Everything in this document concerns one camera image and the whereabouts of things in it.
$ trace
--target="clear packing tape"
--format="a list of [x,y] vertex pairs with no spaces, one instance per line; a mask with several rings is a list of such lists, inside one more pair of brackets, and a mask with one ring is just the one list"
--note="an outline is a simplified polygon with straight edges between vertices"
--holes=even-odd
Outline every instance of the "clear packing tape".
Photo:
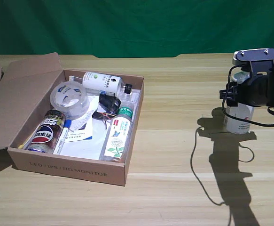
[[74,120],[84,115],[89,108],[86,89],[75,81],[57,85],[50,95],[54,109],[64,113],[66,119]]

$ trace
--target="open cardboard box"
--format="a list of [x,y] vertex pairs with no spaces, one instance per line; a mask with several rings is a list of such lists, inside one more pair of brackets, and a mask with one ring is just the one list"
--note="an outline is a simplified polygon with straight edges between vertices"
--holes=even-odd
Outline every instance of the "open cardboard box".
[[63,70],[57,53],[12,62],[0,81],[0,149],[7,148],[19,170],[125,186],[144,93],[144,78],[112,74],[140,90],[134,111],[129,151],[124,163],[75,158],[18,149],[52,109],[50,93],[69,76],[86,71]]

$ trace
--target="black bottle cap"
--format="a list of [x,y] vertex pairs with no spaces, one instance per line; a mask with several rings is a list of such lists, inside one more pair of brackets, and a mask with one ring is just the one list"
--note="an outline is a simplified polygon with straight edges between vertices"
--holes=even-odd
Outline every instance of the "black bottle cap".
[[125,86],[124,86],[124,93],[131,94],[131,92],[132,92],[132,85],[129,84],[129,83],[125,84]]
[[251,66],[249,64],[246,64],[241,68],[242,71],[244,72],[250,72],[251,71]]

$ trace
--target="wooden table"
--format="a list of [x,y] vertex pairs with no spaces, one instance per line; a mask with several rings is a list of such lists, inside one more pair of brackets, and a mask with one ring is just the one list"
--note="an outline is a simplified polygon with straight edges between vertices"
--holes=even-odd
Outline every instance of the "wooden table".
[[[0,64],[5,69],[26,57],[0,56]],[[63,68],[145,76],[127,185],[15,170],[0,152],[0,226],[226,226],[230,216],[231,225],[274,226],[274,128],[251,126],[247,137],[219,133],[219,90],[231,59],[61,56]],[[255,109],[253,120],[274,123],[265,107]],[[209,197],[226,202],[220,206],[208,199],[190,167],[200,125],[193,167]],[[239,144],[254,152],[253,161],[238,162],[252,157]]]

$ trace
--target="white bottle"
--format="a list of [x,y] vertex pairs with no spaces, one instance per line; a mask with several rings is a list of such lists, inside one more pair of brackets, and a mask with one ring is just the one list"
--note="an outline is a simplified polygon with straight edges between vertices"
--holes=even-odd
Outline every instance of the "white bottle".
[[[237,82],[237,84],[243,83],[250,77],[250,73],[247,71],[241,71],[232,76],[232,81]],[[254,114],[254,107],[238,103],[237,107],[227,106],[226,112],[237,118],[251,120]],[[250,129],[250,123],[238,121],[225,116],[224,127],[225,129],[234,134],[245,134]]]
[[132,85],[124,84],[120,77],[95,72],[86,72],[82,85],[87,89],[87,92],[99,92],[99,94],[115,97],[123,92],[130,94],[132,91]]
[[134,105],[122,101],[117,116],[111,121],[99,160],[124,162],[128,151],[129,136],[133,127]]

